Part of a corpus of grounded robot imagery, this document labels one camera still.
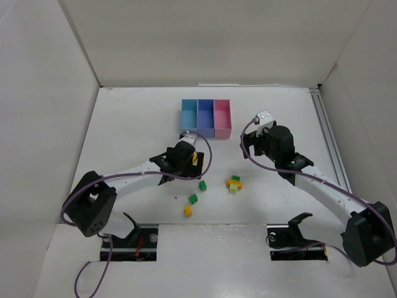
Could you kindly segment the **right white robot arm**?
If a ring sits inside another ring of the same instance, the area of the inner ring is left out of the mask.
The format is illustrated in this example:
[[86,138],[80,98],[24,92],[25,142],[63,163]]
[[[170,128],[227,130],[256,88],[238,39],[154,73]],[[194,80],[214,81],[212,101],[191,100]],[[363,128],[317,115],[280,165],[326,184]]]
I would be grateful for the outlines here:
[[396,249],[390,211],[381,202],[369,203],[328,179],[306,156],[295,150],[291,131],[271,124],[259,131],[242,132],[240,147],[245,158],[265,155],[291,185],[305,191],[331,211],[344,231],[334,247],[355,265],[364,267]]

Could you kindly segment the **yellow arch lego brick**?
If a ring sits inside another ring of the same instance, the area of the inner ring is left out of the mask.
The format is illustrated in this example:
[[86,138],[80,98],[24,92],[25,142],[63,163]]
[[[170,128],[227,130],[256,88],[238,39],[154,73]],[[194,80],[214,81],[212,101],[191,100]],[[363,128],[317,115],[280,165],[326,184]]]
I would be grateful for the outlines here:
[[229,179],[226,182],[226,187],[230,191],[239,191],[239,190],[242,190],[243,184],[242,184],[242,182],[240,180]]

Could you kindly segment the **light green lego brick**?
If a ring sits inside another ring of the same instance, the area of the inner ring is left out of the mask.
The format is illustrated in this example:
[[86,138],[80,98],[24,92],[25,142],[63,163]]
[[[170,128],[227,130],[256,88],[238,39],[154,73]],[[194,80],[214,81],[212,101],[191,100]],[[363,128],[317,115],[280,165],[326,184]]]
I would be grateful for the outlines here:
[[239,191],[239,185],[231,183],[228,186],[229,193],[236,194]]

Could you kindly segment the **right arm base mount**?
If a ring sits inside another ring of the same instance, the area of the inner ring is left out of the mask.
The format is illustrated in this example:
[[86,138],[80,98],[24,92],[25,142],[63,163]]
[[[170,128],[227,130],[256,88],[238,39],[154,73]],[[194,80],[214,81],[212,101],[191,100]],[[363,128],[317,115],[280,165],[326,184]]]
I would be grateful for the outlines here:
[[272,261],[327,261],[326,248],[317,240],[306,239],[299,225],[313,214],[304,212],[288,223],[267,225],[266,243]]

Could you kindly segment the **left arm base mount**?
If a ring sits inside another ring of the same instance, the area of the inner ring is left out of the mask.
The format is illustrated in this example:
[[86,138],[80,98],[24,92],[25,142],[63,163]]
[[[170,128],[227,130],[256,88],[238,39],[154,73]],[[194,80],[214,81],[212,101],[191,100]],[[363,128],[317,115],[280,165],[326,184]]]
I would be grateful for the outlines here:
[[156,261],[158,224],[137,223],[124,212],[111,215],[105,232],[110,232],[113,245],[110,245],[108,239],[102,241],[99,255],[101,261]]

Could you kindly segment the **yellow rounded lego brick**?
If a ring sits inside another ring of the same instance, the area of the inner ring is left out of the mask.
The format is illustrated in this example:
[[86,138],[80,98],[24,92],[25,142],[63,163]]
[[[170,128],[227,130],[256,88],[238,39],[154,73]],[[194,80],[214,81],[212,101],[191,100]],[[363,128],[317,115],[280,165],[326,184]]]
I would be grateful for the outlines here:
[[192,158],[192,165],[193,166],[204,166],[205,165],[205,157],[203,153],[195,152]]

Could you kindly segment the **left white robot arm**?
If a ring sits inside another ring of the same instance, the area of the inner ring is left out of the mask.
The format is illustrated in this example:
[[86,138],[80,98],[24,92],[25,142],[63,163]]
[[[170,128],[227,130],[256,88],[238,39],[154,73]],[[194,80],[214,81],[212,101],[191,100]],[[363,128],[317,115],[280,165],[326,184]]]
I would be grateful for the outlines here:
[[114,219],[112,210],[117,199],[175,179],[197,179],[202,175],[203,161],[204,153],[182,140],[168,147],[165,153],[126,171],[106,176],[89,171],[65,200],[60,217],[85,237],[91,237],[106,229],[109,220]]

